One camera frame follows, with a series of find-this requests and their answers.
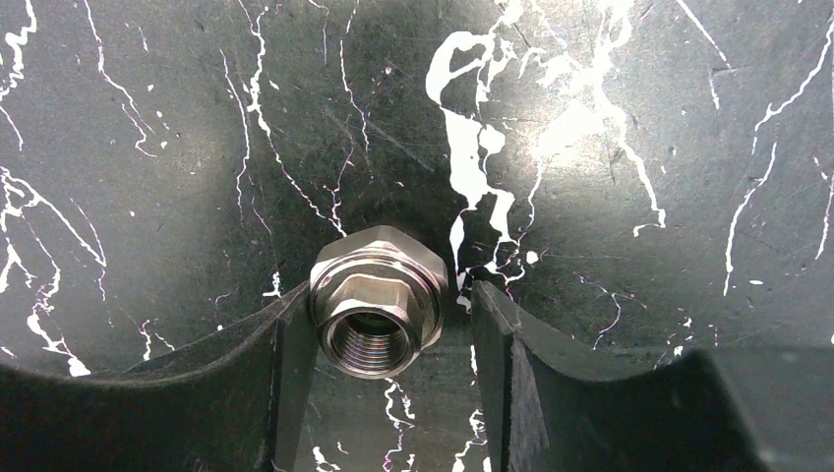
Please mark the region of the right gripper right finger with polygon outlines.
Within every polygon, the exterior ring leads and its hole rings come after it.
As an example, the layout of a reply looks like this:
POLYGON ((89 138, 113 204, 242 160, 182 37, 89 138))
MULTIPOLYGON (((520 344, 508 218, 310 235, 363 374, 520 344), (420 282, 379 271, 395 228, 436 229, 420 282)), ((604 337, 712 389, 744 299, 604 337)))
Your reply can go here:
POLYGON ((646 370, 475 283, 472 332, 496 471, 829 471, 833 352, 693 350, 646 370))

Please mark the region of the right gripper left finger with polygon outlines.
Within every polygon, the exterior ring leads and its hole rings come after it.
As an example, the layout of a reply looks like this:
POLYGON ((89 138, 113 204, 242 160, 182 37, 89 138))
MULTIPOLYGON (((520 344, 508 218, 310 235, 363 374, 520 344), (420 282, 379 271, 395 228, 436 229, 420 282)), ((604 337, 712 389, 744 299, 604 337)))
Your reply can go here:
POLYGON ((290 471, 318 352, 309 289, 123 373, 3 364, 5 471, 290 471))

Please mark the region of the silver hex nut fitting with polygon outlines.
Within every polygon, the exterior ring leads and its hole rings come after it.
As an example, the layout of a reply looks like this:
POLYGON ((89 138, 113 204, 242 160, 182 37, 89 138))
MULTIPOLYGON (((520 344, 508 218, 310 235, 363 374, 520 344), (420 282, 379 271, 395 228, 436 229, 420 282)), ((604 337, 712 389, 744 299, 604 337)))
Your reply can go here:
POLYGON ((324 246, 310 270, 310 318, 341 372, 380 380, 405 371, 441 337, 449 279, 443 258, 389 225, 324 246))

